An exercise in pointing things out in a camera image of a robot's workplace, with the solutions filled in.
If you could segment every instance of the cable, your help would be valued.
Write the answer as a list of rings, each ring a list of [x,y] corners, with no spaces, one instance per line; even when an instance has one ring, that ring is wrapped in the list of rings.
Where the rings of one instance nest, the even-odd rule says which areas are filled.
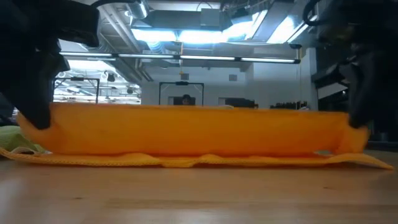
[[[303,21],[304,23],[306,23],[308,26],[319,26],[322,25],[324,23],[326,23],[326,21],[311,21],[309,18],[309,15],[311,13],[311,11],[315,8],[315,6],[320,2],[321,0],[310,0],[304,7],[304,11],[303,11]]]
[[[135,3],[135,2],[141,2],[141,1],[140,0],[98,0],[93,4],[91,4],[91,6],[97,8],[105,4],[111,4],[111,3]]]
[[[211,4],[209,4],[208,2],[199,2],[198,6],[197,6],[197,10],[199,9],[199,6],[200,6],[202,3],[206,3],[208,6],[210,6],[211,9],[213,9],[213,7],[211,6]]]

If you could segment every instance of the wooden table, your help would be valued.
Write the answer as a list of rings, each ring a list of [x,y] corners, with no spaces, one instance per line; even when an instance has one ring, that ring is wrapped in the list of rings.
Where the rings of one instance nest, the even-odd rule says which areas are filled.
[[[398,154],[368,152],[398,167]],[[161,169],[0,161],[0,223],[397,223],[382,169]]]

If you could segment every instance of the person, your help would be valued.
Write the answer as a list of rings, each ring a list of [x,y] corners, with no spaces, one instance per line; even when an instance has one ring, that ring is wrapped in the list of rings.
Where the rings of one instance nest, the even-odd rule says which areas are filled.
[[[191,96],[188,94],[184,94],[182,96],[182,105],[191,105]]]

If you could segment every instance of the metal frame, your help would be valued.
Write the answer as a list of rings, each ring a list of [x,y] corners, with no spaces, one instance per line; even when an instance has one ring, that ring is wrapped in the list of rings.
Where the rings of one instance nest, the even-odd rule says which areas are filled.
[[[162,96],[162,85],[163,84],[175,84],[177,86],[187,86],[187,85],[201,85],[201,105],[205,105],[205,84],[204,83],[190,83],[190,82],[160,82],[159,83],[159,105],[160,97]]]
[[[100,79],[99,78],[82,78],[82,77],[71,77],[71,78],[54,78],[52,82],[52,90],[54,90],[58,87],[55,86],[55,81],[57,80],[71,80],[71,81],[84,81],[84,80],[94,80],[97,81],[97,88],[96,88],[96,95],[95,95],[95,104],[98,104],[98,95],[100,94]]]

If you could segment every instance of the light green cloth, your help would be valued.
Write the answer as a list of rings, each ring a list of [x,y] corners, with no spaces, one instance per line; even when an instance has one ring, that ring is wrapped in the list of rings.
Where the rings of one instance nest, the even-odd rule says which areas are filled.
[[[41,146],[26,139],[18,126],[0,127],[0,147],[7,151],[12,151],[17,147],[28,147],[33,151],[45,152]]]

